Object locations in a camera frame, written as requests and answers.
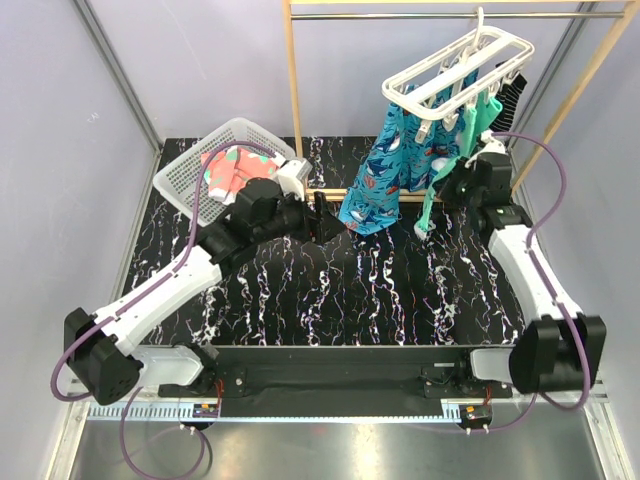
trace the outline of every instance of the plastic basket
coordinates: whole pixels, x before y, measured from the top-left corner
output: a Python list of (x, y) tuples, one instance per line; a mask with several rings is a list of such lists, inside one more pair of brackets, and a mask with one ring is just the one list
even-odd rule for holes
[[(164, 167), (153, 178), (153, 186), (180, 212), (191, 218), (196, 179), (202, 167), (200, 156), (215, 147), (233, 140), (248, 140), (275, 150), (290, 160), (295, 152), (285, 142), (264, 128), (244, 118), (234, 118), (210, 133), (189, 150)], [(207, 185), (203, 182), (200, 189), (200, 211), (198, 224), (201, 226), (213, 222), (226, 208), (222, 203), (210, 198)]]

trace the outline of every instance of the table surface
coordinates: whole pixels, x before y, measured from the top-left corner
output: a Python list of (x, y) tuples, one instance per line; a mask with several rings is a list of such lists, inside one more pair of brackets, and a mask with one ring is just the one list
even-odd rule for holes
[[(517, 415), (510, 404), (494, 406), (494, 424)], [(129, 452), (143, 471), (162, 478), (187, 471), (200, 447), (185, 432), (148, 440), (166, 423), (130, 422)], [(453, 425), (429, 428), (456, 431)], [(420, 425), (217, 424), (205, 430), (213, 460), (194, 479), (563, 479), (605, 478), (584, 413), (567, 414), (538, 404), (531, 416), (506, 432), (467, 437)], [(118, 422), (91, 421), (84, 429), (72, 479), (137, 478), (122, 461)]]
[[(311, 188), (348, 187), (370, 137), (306, 138)], [(196, 139), (167, 140), (160, 167)], [(262, 245), (254, 261), (194, 297), (156, 328), (150, 344), (508, 344), (524, 321), (502, 269), (464, 211), (438, 205), (426, 242), (413, 232), (421, 205), (368, 237), (344, 232), (326, 247), (288, 238)], [(189, 221), (152, 191), (125, 292), (179, 254)]]

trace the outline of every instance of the gray wall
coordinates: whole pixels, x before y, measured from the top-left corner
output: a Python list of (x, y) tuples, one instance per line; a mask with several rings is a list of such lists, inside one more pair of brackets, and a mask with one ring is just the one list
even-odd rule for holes
[[(586, 29), (546, 98), (530, 133), (541, 135), (607, 25)], [(540, 234), (569, 294), (600, 314), (608, 337), (602, 374), (636, 472), (640, 472), (640, 16), (636, 17), (551, 142), (566, 164), (568, 191)], [(557, 197), (558, 175), (541, 157), (525, 181), (540, 217)]]
[(109, 300), (152, 152), (71, 2), (0, 3), (2, 478), (39, 478), (65, 315)]
[[(160, 135), (203, 136), (234, 116), (246, 116), (278, 135), (293, 133), (281, 0), (91, 3)], [(296, 11), (331, 8), (468, 13), (473, 5), (314, 5)], [(574, 8), (486, 6), (487, 12)], [(565, 20), (488, 23), (534, 43), (536, 55), (526, 72), (532, 84), (566, 26)], [(388, 104), (382, 81), (474, 25), (469, 20), (296, 22), (303, 135), (377, 135)]]

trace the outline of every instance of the clothes hanger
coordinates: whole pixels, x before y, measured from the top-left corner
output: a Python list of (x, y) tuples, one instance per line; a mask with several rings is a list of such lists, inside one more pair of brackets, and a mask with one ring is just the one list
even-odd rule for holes
[[(500, 85), (512, 82), (533, 56), (535, 48), (531, 42), (484, 25), (482, 7), (477, 8), (477, 13), (478, 25), (473, 31), (382, 83), (382, 94), (386, 98), (422, 119), (416, 135), (419, 143), (424, 142), (434, 121), (443, 120), (445, 128), (453, 128), (458, 115), (456, 110), (460, 106), (468, 104), (483, 91), (488, 92), (485, 101), (491, 98), (489, 95), (495, 96)], [(462, 89), (462, 82), (470, 73), (513, 48), (516, 53), (511, 58)], [(440, 65), (439, 75), (411, 92), (405, 90), (405, 85), (415, 77), (437, 65)], [(452, 86), (451, 98), (432, 108), (436, 95)]]

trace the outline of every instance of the hanging clothes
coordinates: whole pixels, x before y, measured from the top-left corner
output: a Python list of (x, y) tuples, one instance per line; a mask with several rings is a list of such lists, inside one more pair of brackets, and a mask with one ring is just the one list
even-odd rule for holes
[(451, 173), (458, 158), (468, 158), (471, 156), (477, 144), (478, 136), (489, 128), (489, 125), (495, 121), (502, 111), (502, 104), (493, 98), (487, 101), (486, 95), (486, 92), (478, 95), (478, 101), (475, 107), (464, 107), (464, 113), (460, 116), (464, 118), (465, 124), (460, 132), (459, 143), (461, 146), (458, 155), (453, 158), (448, 158), (447, 163), (445, 163), (433, 177), (427, 188), (427, 193), (424, 196), (422, 204), (422, 216), (414, 225), (416, 235), (422, 240), (427, 238), (429, 230), (431, 230), (431, 210), (436, 198), (436, 191), (433, 185)]
[[(462, 88), (477, 77), (477, 71), (469, 74)], [(433, 108), (451, 98), (452, 90), (449, 87), (437, 94)], [(347, 228), (370, 235), (393, 225), (398, 219), (400, 189), (414, 192), (427, 187), (435, 175), (431, 169), (435, 159), (460, 155), (456, 136), (466, 128), (462, 108), (451, 131), (442, 122), (434, 122), (422, 144), (415, 141), (420, 123), (398, 105), (389, 105), (382, 132), (342, 202), (339, 218)]]
[(496, 100), (502, 104), (502, 112), (494, 120), (489, 128), (494, 132), (509, 132), (513, 126), (513, 117), (518, 108), (520, 95), (527, 86), (527, 80), (520, 74), (511, 82), (510, 85), (503, 85), (496, 95)]

